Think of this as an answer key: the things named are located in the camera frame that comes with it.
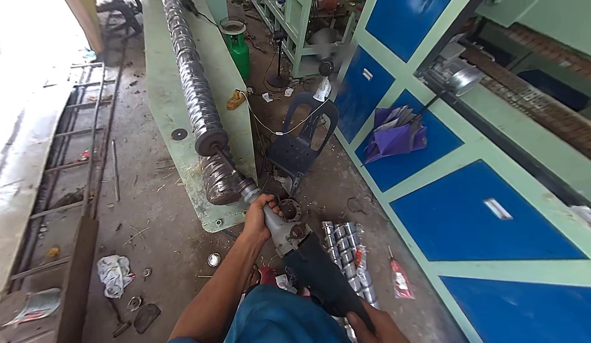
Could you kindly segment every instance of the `cabinet handle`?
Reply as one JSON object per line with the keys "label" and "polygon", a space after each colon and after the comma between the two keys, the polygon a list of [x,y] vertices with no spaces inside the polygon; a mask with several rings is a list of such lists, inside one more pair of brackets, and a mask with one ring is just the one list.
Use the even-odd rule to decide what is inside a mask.
{"label": "cabinet handle", "polygon": [[495,200],[494,198],[485,199],[484,204],[486,204],[486,206],[488,206],[488,208],[490,208],[492,213],[494,213],[494,215],[496,215],[497,218],[499,218],[500,220],[512,220],[513,219],[511,214],[509,214],[509,212],[507,212],[507,210],[504,207],[502,207],[501,204],[499,204],[498,201]]}

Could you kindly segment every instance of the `red packaging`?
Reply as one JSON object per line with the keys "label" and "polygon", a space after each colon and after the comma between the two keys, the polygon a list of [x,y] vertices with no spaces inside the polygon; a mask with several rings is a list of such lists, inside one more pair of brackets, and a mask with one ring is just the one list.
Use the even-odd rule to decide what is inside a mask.
{"label": "red packaging", "polygon": [[391,255],[391,278],[393,280],[393,289],[395,290],[395,298],[414,299],[414,293],[410,287],[408,277],[401,266],[393,258],[393,252],[389,246],[389,254]]}

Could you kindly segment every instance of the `metal washer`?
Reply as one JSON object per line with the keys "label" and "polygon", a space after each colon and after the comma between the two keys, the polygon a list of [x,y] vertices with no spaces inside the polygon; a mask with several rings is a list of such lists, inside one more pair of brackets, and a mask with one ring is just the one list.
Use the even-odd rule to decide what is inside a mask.
{"label": "metal washer", "polygon": [[186,129],[176,129],[170,133],[170,136],[173,140],[182,140],[188,135],[188,130]]}
{"label": "metal washer", "polygon": [[221,261],[221,256],[218,253],[212,253],[209,255],[207,262],[211,267],[217,267],[219,265],[219,261]]}

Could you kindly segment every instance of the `power cord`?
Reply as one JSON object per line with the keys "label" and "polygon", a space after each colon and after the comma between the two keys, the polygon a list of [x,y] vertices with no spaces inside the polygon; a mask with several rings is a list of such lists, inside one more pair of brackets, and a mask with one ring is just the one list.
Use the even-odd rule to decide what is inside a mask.
{"label": "power cord", "polygon": [[182,3],[182,5],[185,7],[186,10],[192,12],[195,17],[198,17],[199,15],[205,17],[205,19],[207,19],[209,23],[215,25],[215,27],[217,27],[217,29],[219,30],[219,26],[217,26],[217,24],[213,20],[209,19],[209,17],[207,17],[204,13],[200,13],[200,11],[198,11],[192,0],[185,0]]}
{"label": "power cord", "polygon": [[308,118],[310,118],[315,112],[317,112],[318,109],[320,109],[330,98],[325,99],[325,101],[319,105],[317,108],[315,108],[315,110],[313,112],[310,112],[310,114],[308,115],[308,117],[306,117],[304,120],[300,121],[297,125],[295,125],[291,130],[287,131],[287,132],[280,132],[280,131],[276,131],[274,132],[273,130],[271,130],[269,127],[267,127],[266,125],[264,125],[264,123],[261,122],[261,120],[255,115],[255,112],[253,110],[253,108],[251,108],[251,104],[249,103],[249,98],[247,97],[247,94],[242,91],[237,89],[237,91],[242,94],[245,97],[245,100],[247,102],[247,106],[249,107],[249,110],[251,111],[251,114],[254,115],[255,119],[261,124],[261,126],[265,127],[267,130],[269,130],[270,132],[272,132],[273,134],[277,135],[277,136],[282,136],[284,134],[288,134],[291,131],[295,130],[298,126],[300,126],[304,121],[307,121]]}

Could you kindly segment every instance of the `green gas cylinder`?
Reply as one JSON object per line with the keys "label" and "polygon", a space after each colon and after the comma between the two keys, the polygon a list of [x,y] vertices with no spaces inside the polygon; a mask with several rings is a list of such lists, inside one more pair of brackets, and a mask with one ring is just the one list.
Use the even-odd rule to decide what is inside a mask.
{"label": "green gas cylinder", "polygon": [[245,42],[245,22],[238,17],[227,17],[219,23],[230,56],[246,81],[249,78],[249,46]]}

